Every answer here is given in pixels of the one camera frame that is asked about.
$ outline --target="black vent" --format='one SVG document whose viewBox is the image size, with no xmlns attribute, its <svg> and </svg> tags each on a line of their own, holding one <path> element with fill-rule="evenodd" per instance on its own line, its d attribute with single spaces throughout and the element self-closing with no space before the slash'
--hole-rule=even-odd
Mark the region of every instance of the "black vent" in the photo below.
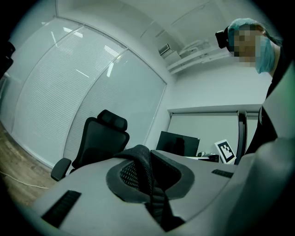
<svg viewBox="0 0 295 236">
<path fill-rule="evenodd" d="M 227 177 L 227 178 L 231 178 L 233 176 L 234 173 L 231 173 L 231 172 L 227 172 L 227 171 L 222 171 L 222 170 L 213 170 L 212 171 L 213 174 L 216 174 L 216 175 L 221 175 L 223 177 Z"/>
<path fill-rule="evenodd" d="M 43 216 L 42 219 L 58 228 L 81 193 L 68 190 Z"/>
<path fill-rule="evenodd" d="M 160 55 L 164 54 L 165 52 L 167 52 L 170 49 L 168 44 L 165 44 L 161 49 L 159 49 L 159 53 Z"/>
</svg>

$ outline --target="black office chair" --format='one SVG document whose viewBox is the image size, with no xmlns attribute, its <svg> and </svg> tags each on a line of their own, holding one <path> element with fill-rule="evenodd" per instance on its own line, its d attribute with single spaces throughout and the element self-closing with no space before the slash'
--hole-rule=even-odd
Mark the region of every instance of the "black office chair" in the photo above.
<svg viewBox="0 0 295 236">
<path fill-rule="evenodd" d="M 89 117 L 84 125 L 78 155 L 72 163 L 72 171 L 84 165 L 107 160 L 123 151 L 129 141 L 126 130 L 127 120 L 108 110 L 103 110 L 97 118 Z M 64 178 L 70 165 L 70 159 L 59 160 L 51 171 L 51 178 L 56 181 Z"/>
</svg>

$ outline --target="blue surgical cap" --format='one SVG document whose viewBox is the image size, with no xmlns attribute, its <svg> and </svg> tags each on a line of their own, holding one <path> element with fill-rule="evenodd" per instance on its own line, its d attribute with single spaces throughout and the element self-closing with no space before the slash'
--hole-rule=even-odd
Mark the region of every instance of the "blue surgical cap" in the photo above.
<svg viewBox="0 0 295 236">
<path fill-rule="evenodd" d="M 239 30 L 239 28 L 243 25 L 254 25 L 254 24 L 259 24 L 256 20 L 253 20 L 251 18 L 239 18 L 234 20 L 228 27 L 227 29 L 227 34 L 229 38 L 229 51 L 233 52 L 234 51 L 234 34 L 236 30 Z"/>
</svg>

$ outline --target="monitor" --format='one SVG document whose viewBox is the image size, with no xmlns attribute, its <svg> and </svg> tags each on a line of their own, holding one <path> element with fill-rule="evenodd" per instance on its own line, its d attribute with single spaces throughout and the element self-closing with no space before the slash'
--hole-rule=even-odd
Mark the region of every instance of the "monitor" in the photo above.
<svg viewBox="0 0 295 236">
<path fill-rule="evenodd" d="M 157 149 L 180 156 L 195 157 L 198 151 L 200 139 L 161 132 Z"/>
</svg>

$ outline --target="face mask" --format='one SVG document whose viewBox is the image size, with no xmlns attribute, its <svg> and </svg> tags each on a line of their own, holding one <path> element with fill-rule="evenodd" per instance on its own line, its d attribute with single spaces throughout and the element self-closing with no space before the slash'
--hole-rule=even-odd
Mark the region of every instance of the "face mask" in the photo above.
<svg viewBox="0 0 295 236">
<path fill-rule="evenodd" d="M 275 62 L 275 52 L 269 38 L 256 36 L 255 40 L 255 68 L 258 74 L 270 72 Z"/>
</svg>

